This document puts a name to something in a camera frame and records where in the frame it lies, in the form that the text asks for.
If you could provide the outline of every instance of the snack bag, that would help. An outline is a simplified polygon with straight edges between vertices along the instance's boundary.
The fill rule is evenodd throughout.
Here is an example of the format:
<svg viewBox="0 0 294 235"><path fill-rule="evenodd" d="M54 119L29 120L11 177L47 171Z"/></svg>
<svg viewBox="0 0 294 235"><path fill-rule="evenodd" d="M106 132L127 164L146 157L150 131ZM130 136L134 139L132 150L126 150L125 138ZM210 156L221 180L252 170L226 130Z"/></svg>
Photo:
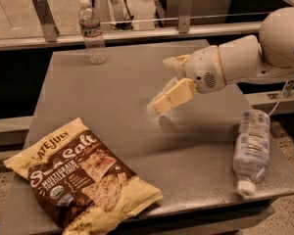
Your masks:
<svg viewBox="0 0 294 235"><path fill-rule="evenodd" d="M9 158L64 235L101 234L163 196L118 159L80 118Z"/></svg>

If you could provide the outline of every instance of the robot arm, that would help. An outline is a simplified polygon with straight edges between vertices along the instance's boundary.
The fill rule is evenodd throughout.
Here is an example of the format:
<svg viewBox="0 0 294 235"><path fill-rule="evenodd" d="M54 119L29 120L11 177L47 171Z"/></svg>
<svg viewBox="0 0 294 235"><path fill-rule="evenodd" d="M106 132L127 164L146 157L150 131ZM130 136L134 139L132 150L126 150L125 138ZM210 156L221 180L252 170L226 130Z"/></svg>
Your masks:
<svg viewBox="0 0 294 235"><path fill-rule="evenodd" d="M271 13L254 35L191 55L168 58L164 66L172 79L149 105L149 114L161 114L191 100L195 92L222 90L227 84L270 84L294 80L294 8Z"/></svg>

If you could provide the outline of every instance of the clear plastic water bottle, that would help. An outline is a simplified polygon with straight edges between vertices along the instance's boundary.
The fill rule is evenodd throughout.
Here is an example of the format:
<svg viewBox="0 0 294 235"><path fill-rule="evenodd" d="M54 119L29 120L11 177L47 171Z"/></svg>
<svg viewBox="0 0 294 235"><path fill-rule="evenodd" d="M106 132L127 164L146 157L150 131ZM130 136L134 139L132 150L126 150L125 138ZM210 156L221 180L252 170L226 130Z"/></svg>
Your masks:
<svg viewBox="0 0 294 235"><path fill-rule="evenodd" d="M270 159L270 117L259 110L243 113L233 157L237 192L253 196L266 175Z"/></svg>
<svg viewBox="0 0 294 235"><path fill-rule="evenodd" d="M89 59L93 64L102 64L107 56L98 13L91 7L89 0L81 0L80 6L78 22Z"/></svg>

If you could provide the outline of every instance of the gray tabletop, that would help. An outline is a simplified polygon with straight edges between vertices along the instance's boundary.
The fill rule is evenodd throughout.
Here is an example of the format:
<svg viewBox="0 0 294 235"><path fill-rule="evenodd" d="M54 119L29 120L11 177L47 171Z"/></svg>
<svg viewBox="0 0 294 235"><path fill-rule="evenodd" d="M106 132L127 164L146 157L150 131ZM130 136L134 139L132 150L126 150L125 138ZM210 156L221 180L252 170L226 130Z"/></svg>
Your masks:
<svg viewBox="0 0 294 235"><path fill-rule="evenodd" d="M164 216L294 194L294 168L271 138L266 179L249 200L235 192L232 171L235 126L250 105L236 85L160 116L146 105L174 74L162 60L192 53L206 41L111 47L93 66L84 50L55 52L25 146L82 118L142 179L159 187L163 200L140 214ZM29 184L16 176L0 220L0 234L34 234L57 227L36 203Z"/></svg>

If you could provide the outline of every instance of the bottle cap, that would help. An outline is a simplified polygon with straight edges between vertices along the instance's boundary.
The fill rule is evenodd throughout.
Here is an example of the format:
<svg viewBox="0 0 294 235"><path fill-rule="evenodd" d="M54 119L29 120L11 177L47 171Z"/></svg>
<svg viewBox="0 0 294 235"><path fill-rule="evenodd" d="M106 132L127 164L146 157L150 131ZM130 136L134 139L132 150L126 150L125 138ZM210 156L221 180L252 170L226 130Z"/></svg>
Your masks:
<svg viewBox="0 0 294 235"><path fill-rule="evenodd" d="M256 185L247 180L239 180L237 185L238 194L243 197L253 196L256 192Z"/></svg>
<svg viewBox="0 0 294 235"><path fill-rule="evenodd" d="M88 6L90 6L89 0L80 0L79 3L82 8L87 8Z"/></svg>

